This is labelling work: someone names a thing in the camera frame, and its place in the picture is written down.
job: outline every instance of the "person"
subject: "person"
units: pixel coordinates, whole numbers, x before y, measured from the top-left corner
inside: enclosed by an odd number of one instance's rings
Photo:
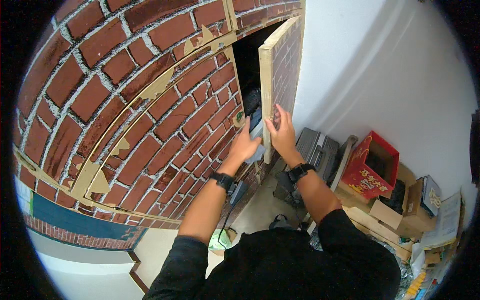
[[[272,145],[294,168],[305,161],[295,148],[291,114],[277,105],[264,120]],[[232,142],[218,173],[234,176],[261,139],[250,139],[249,118]],[[206,279],[208,244],[226,199],[210,179],[190,205],[178,236],[144,300],[157,299],[393,299],[400,283],[395,257],[355,228],[340,201],[314,170],[297,182],[318,224],[323,251],[309,245],[306,231],[273,228],[242,234]]]

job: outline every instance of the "person's right hand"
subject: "person's right hand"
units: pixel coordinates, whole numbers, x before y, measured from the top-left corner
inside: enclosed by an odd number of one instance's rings
[[[292,115],[284,111],[279,104],[276,104],[276,108],[278,112],[275,114],[274,121],[279,123],[278,130],[275,129],[270,119],[264,119],[264,122],[270,132],[273,147],[290,167],[294,167],[303,163],[303,159],[295,147],[295,129],[292,125]]]

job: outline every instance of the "floor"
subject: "floor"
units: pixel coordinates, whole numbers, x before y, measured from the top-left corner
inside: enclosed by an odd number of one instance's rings
[[[231,225],[231,228],[238,233],[233,241],[234,245],[240,240],[241,233],[250,234],[268,229],[268,225],[279,214],[286,215],[289,223],[293,225],[299,223],[305,216],[304,210],[296,211],[287,203],[273,197],[276,180],[272,174],[279,172],[283,166],[282,161],[277,162],[264,184]],[[136,273],[148,287],[160,272],[177,233],[178,230],[150,228],[135,247],[134,251],[142,262]],[[209,251],[206,277],[222,261],[223,256]]]

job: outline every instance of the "dark opening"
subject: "dark opening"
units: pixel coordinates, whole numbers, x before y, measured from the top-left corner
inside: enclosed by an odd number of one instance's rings
[[[250,131],[262,120],[260,61],[258,48],[284,21],[254,32],[233,43],[245,116],[250,116]]]

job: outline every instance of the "black cable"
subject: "black cable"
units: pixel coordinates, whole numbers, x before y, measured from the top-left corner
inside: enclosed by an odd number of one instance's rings
[[[220,230],[220,233],[219,233],[219,235],[218,235],[218,239],[216,240],[220,245],[222,245],[223,248],[225,248],[225,250],[227,250],[227,248],[224,246],[224,244],[222,244],[222,243],[220,242],[220,236],[222,235],[222,232],[223,232],[223,230],[225,229],[225,225],[227,224],[228,217],[230,216],[230,213],[232,212],[232,210],[233,210],[234,207],[235,207],[235,205],[232,205],[232,207],[231,207],[230,210],[228,211],[227,217],[225,218],[225,222],[223,222],[222,229]]]

